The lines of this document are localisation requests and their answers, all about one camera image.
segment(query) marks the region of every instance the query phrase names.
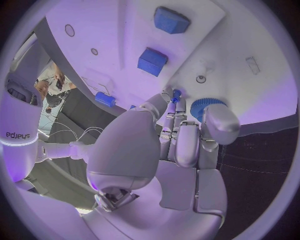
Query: blue cylinder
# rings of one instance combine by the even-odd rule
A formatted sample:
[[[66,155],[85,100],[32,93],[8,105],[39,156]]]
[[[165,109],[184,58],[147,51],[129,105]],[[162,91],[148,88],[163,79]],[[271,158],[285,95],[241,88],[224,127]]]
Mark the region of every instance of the blue cylinder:
[[[172,102],[173,103],[178,103],[180,101],[180,95],[181,95],[181,91],[178,89],[174,89],[173,91],[173,97],[172,97]]]
[[[101,92],[101,91],[96,94],[95,100],[98,103],[101,103],[110,108],[113,107],[114,105],[116,105],[116,99],[113,96],[108,96],[104,92]]]

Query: circular hole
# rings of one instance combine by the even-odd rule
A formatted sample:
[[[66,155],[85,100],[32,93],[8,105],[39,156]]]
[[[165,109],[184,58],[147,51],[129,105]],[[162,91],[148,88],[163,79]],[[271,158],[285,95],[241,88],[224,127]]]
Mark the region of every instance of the circular hole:
[[[75,31],[70,24],[64,26],[65,33],[68,34],[70,37],[74,37]]]
[[[97,49],[92,48],[90,51],[91,51],[92,54],[94,54],[94,55],[96,55],[96,56],[98,55]]]
[[[197,81],[197,83],[204,84],[206,82],[206,77],[199,75],[196,77],[196,81]]]

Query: blue object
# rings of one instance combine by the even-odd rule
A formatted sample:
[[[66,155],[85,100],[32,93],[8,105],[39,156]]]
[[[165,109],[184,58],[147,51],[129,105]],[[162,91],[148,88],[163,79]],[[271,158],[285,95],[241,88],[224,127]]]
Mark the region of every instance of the blue object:
[[[157,77],[167,61],[166,55],[147,47],[139,57],[137,67]]]
[[[203,111],[205,107],[210,104],[224,104],[226,106],[223,101],[216,98],[201,98],[192,103],[190,106],[190,114],[202,123]]]
[[[95,100],[98,103],[101,103],[110,108],[113,107],[114,105],[116,105],[116,99],[113,96],[108,96],[104,92],[101,92],[101,91],[96,94]]]
[[[186,16],[163,6],[158,7],[154,15],[155,27],[169,34],[184,33],[190,23]]]
[[[178,103],[180,101],[181,91],[178,89],[174,89],[173,97],[171,99],[172,103]]]

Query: blue block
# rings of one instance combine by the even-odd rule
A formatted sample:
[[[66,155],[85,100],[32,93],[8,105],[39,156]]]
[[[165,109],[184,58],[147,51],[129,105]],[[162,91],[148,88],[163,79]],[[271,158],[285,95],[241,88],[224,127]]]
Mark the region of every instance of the blue block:
[[[137,68],[157,77],[167,61],[168,57],[166,55],[151,48],[146,48],[138,59]]]
[[[155,27],[169,34],[184,33],[190,23],[186,16],[163,6],[158,7],[154,15]]]

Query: blue cube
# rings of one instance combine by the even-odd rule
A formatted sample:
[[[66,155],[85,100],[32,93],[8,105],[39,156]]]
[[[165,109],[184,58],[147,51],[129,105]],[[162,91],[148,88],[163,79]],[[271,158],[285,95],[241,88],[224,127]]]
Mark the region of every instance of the blue cube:
[[[163,6],[158,7],[154,15],[155,27],[169,34],[184,33],[190,23],[186,16]]]
[[[168,57],[166,55],[151,48],[146,48],[138,59],[137,68],[158,77],[167,61]]]

